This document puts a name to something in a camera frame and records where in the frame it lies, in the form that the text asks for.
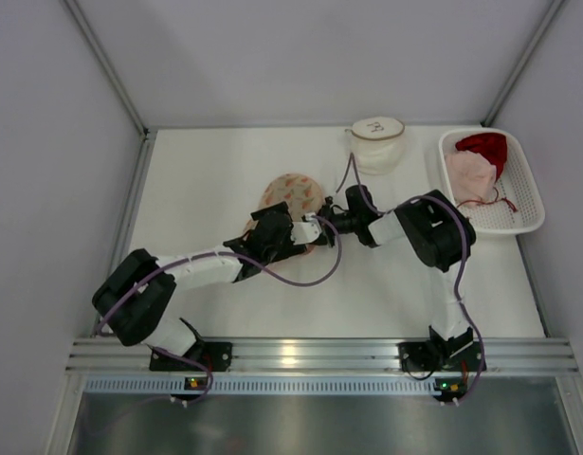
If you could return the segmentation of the pink floral laundry bag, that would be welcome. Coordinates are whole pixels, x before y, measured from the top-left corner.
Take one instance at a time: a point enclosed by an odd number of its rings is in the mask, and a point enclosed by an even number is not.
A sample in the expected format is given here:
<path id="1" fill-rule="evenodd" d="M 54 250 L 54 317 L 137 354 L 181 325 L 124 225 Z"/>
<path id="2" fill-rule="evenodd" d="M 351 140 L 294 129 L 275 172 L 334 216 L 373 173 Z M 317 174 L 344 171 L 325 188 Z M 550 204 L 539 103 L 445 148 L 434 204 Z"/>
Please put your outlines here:
<path id="1" fill-rule="evenodd" d="M 324 196 L 320 185 L 311 177 L 288 173 L 273 180 L 264 192 L 257 211 L 251 213 L 246 229 L 237 239 L 240 252 L 246 250 L 246 237 L 253 228 L 254 221 L 269 212 L 288 214 L 292 222 L 299 222 L 308 212 L 318 214 L 324 203 Z M 314 246 L 305 245 L 310 253 Z"/>

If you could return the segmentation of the white round mesh laundry bag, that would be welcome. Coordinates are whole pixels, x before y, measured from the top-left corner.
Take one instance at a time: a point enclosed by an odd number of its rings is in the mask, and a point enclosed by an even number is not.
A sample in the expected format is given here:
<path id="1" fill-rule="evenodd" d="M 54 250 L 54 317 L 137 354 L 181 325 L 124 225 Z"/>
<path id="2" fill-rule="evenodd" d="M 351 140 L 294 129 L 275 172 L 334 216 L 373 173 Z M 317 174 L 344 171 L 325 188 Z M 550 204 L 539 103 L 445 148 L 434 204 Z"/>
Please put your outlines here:
<path id="1" fill-rule="evenodd" d="M 358 120 L 345 129 L 349 154 L 357 170 L 367 175 L 391 173 L 407 149 L 406 125 L 397 118 Z"/>

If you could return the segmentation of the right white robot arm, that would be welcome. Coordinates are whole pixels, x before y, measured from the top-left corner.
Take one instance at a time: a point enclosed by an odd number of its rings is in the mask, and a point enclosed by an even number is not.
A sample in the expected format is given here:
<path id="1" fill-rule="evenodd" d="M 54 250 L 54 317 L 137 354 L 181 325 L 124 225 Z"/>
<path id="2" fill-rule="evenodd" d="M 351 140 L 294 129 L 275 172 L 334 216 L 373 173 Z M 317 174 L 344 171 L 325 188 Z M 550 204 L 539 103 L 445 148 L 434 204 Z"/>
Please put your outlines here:
<path id="1" fill-rule="evenodd" d="M 364 185 L 346 190 L 347 207 L 338 209 L 328 197 L 319 216 L 332 225 L 323 230 L 320 245 L 333 246 L 335 234 L 354 234 L 364 246 L 376 248 L 406 239 L 417 258 L 436 270 L 440 295 L 434 299 L 430 342 L 441 355 L 453 357 L 474 342 L 475 329 L 466 314 L 460 283 L 476 232 L 470 222 L 440 192 L 430 191 L 381 211 Z"/>

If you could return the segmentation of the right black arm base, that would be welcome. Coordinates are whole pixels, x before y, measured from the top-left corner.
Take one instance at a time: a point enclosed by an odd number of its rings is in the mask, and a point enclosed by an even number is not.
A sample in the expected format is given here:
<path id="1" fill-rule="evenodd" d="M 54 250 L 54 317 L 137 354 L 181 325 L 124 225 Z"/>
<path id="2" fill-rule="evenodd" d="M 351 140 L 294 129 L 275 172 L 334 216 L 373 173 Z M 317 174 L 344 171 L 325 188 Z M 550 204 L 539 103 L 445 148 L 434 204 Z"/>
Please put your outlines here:
<path id="1" fill-rule="evenodd" d="M 405 373 L 475 373 L 483 360 L 476 342 L 452 355 L 431 340 L 405 341 L 398 345 L 398 354 Z"/>

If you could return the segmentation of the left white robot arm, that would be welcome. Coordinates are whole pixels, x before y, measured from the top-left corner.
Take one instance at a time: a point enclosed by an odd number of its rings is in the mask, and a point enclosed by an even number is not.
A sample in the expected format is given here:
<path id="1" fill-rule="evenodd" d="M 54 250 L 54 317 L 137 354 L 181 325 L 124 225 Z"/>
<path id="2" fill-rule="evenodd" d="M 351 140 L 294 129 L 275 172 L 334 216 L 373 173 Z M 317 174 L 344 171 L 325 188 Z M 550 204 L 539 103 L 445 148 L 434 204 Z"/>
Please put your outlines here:
<path id="1" fill-rule="evenodd" d="M 200 336 L 191 325 L 166 315 L 177 291 L 247 280 L 270 264 L 305 253 L 321 234 L 316 215 L 292 220 L 285 202 L 251 214 L 245 234 L 212 249 L 156 257 L 132 251 L 98 288 L 92 303 L 124 346 L 146 344 L 173 355 L 195 353 Z"/>

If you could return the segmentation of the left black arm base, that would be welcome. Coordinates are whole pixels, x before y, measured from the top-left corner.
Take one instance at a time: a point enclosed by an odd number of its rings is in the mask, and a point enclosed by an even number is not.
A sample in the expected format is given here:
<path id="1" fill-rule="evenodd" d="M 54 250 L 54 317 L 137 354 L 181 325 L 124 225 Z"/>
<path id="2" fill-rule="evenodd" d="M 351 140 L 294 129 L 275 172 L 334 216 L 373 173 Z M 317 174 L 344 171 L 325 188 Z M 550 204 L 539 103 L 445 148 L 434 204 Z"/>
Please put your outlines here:
<path id="1" fill-rule="evenodd" d="M 225 372 L 231 364 L 233 344 L 225 341 L 199 341 L 192 346 L 184 358 L 202 365 L 212 373 Z M 152 351 L 149 370 L 152 372 L 199 372 L 198 367 L 187 362 Z"/>

